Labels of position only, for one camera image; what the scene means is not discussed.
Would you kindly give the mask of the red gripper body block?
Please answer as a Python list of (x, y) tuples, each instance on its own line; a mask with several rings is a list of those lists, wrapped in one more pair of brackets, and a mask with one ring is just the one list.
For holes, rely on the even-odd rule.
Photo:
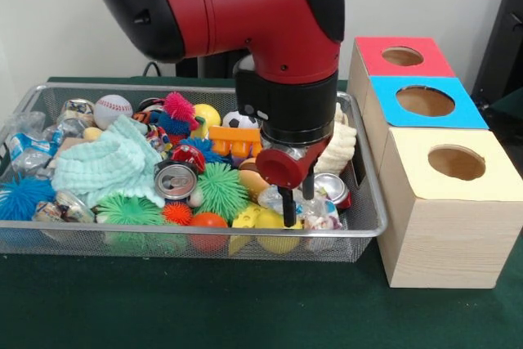
[(256, 157), (257, 169), (269, 184), (295, 189), (314, 172), (329, 142), (330, 138), (326, 138), (311, 145), (284, 145), (262, 137), (262, 150)]

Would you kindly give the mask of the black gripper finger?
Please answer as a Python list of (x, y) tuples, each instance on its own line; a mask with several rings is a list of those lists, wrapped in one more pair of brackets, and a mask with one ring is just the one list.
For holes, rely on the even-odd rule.
[(304, 199), (313, 199), (315, 195), (314, 165), (309, 167), (308, 173), (302, 183), (302, 194)]
[(281, 189), (284, 226), (292, 227), (295, 225), (295, 202), (293, 199), (293, 191), (287, 188)]

